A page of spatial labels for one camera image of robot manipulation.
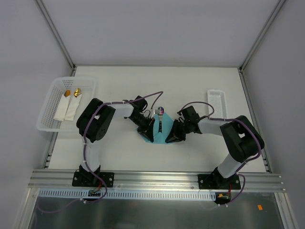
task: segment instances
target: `blue fabric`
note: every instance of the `blue fabric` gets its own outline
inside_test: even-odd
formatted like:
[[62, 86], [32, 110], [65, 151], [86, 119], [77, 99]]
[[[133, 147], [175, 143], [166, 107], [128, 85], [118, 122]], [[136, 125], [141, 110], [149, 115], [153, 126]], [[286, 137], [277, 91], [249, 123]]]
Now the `blue fabric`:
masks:
[[143, 138], [145, 142], [152, 144], [167, 144], [165, 142], [167, 136], [170, 134], [170, 131], [173, 126], [173, 120], [167, 113], [164, 113], [162, 116], [162, 132], [159, 132], [159, 116], [154, 116], [155, 121], [153, 124], [153, 142], [149, 141], [146, 138]]

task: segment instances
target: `white plastic basket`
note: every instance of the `white plastic basket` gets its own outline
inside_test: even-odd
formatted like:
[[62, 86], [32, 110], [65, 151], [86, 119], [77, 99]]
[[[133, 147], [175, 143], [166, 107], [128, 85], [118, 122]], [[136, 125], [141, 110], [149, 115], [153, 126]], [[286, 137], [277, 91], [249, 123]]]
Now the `white plastic basket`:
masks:
[[208, 90], [208, 103], [215, 109], [214, 114], [211, 115], [212, 118], [227, 118], [227, 107], [223, 91]]
[[[87, 77], [60, 77], [52, 82], [43, 106], [40, 110], [39, 117], [36, 123], [38, 130], [48, 132], [77, 132], [77, 119], [80, 117], [84, 109], [94, 96], [96, 82], [92, 78]], [[74, 121], [57, 121], [54, 120], [54, 115], [61, 99], [61, 95], [66, 90], [71, 90], [71, 95], [75, 89], [81, 89], [81, 101], [76, 110]]]

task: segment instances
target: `white cloth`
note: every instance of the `white cloth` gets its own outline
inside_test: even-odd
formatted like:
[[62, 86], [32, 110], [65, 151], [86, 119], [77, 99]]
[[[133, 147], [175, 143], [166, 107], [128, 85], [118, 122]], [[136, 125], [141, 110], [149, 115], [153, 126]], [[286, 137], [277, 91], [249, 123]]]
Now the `white cloth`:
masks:
[[61, 99], [58, 103], [56, 113], [54, 115], [54, 120], [63, 121], [69, 106], [70, 95], [65, 97], [61, 95]]
[[82, 94], [80, 94], [77, 97], [72, 96], [70, 105], [68, 107], [68, 110], [67, 110], [67, 113], [66, 113], [66, 116], [65, 116], [65, 120], [69, 120], [69, 121], [73, 121], [74, 120], [76, 109], [77, 109], [77, 107], [80, 104], [81, 96], [82, 96]]

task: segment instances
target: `black mounting plate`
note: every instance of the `black mounting plate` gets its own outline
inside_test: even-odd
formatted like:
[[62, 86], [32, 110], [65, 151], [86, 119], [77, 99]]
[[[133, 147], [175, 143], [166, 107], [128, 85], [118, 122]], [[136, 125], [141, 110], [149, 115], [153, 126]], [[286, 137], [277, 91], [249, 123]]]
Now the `black mounting plate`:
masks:
[[[108, 172], [99, 172], [99, 177], [103, 179], [103, 181], [106, 183], [107, 187], [113, 187], [114, 182], [114, 173], [108, 173]], [[80, 173], [76, 171], [73, 176], [72, 180], [72, 186], [73, 187], [97, 187], [99, 185], [99, 180], [95, 179], [95, 182], [92, 183], [87, 179], [83, 179], [82, 176], [80, 176]]]
[[226, 182], [225, 184], [218, 186], [216, 182], [212, 179], [211, 174], [198, 174], [198, 186], [199, 189], [230, 189], [231, 184], [231, 190], [240, 190], [240, 180], [238, 175], [234, 175], [229, 182]]

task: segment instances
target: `gray wall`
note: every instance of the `gray wall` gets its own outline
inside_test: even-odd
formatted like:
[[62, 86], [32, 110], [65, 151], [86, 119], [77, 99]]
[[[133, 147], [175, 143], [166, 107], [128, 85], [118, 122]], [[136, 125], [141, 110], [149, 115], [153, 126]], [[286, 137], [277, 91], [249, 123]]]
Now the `gray wall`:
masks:
[[69, 74], [33, 0], [0, 1], [0, 221], [15, 221], [48, 134], [35, 123], [50, 83]]
[[240, 66], [278, 0], [44, 0], [76, 64]]
[[305, 1], [289, 0], [245, 71], [274, 172], [305, 228]]

